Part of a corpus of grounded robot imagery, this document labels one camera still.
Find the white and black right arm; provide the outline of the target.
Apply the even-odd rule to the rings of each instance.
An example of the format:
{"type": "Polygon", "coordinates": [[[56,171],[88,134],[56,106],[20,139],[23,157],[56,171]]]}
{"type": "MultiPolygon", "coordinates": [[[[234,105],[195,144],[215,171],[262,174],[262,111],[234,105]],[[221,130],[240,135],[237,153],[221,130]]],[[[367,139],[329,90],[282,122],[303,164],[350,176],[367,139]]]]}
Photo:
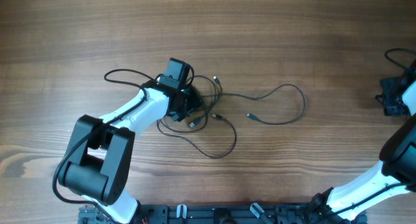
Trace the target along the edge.
{"type": "Polygon", "coordinates": [[[386,199],[415,192],[415,63],[395,78],[381,81],[382,98],[398,104],[409,118],[386,141],[379,161],[364,174],[330,190],[323,220],[352,221],[386,199]]]}

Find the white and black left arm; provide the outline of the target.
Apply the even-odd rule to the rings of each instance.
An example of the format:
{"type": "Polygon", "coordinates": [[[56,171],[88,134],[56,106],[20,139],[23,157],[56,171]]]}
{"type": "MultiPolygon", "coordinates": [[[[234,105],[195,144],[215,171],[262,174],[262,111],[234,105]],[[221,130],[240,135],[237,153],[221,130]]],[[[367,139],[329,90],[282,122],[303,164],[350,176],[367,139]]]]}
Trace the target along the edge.
{"type": "Polygon", "coordinates": [[[79,223],[165,223],[165,206],[142,206],[125,185],[135,136],[165,116],[181,121],[201,106],[193,79],[191,65],[171,58],[163,74],[140,85],[137,96],[118,110],[76,121],[52,187],[65,203],[70,200],[59,194],[58,185],[83,197],[79,223]]]}

